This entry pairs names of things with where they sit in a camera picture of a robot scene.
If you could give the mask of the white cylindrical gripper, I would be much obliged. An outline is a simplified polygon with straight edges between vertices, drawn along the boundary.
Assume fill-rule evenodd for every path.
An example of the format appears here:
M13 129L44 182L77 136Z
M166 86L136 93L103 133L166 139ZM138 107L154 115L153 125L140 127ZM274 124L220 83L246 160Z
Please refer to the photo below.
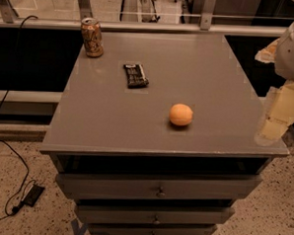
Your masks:
M278 76L289 79L279 89L270 87L263 101L255 142L270 146L294 123L294 22L279 39L258 51L255 59L262 63L274 63Z

